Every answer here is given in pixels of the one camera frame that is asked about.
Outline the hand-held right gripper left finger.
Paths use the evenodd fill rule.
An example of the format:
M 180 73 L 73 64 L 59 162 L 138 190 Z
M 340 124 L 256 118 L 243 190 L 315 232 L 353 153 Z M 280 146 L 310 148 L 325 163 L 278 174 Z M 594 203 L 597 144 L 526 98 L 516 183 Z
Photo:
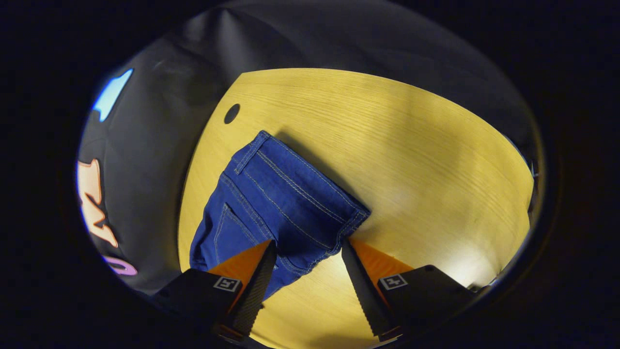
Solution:
M 157 307 L 200 333 L 242 342 L 251 332 L 277 259 L 264 241 L 202 271 L 190 268 L 153 295 Z

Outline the black backdrop cloth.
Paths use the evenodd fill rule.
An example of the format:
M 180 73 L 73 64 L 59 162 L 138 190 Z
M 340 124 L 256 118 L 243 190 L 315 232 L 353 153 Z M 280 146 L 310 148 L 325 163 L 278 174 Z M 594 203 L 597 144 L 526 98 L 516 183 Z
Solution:
M 137 268 L 121 279 L 155 294 L 180 274 L 180 197 L 199 136 L 242 73 L 343 69 L 425 89 L 480 116 L 538 170 L 525 100 L 480 51 L 388 0 L 226 0 L 174 26 L 126 62 L 84 128 L 78 159 L 99 161 L 107 224 L 97 249 Z

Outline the blue jeans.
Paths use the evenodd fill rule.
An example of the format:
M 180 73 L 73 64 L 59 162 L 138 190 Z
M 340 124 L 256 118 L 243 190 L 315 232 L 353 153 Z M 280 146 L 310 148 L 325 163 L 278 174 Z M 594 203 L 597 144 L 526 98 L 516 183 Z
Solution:
M 191 268 L 208 271 L 264 241 L 277 259 L 265 298 L 326 258 L 371 212 L 299 154 L 262 130 L 217 178 L 189 251 Z

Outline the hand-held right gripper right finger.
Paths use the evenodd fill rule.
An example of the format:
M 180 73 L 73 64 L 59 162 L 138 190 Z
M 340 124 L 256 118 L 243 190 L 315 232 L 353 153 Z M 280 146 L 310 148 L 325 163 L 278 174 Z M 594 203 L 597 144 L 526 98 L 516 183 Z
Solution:
M 476 293 L 434 265 L 413 268 L 353 238 L 341 255 L 371 331 L 380 342 L 421 335 L 470 306 Z

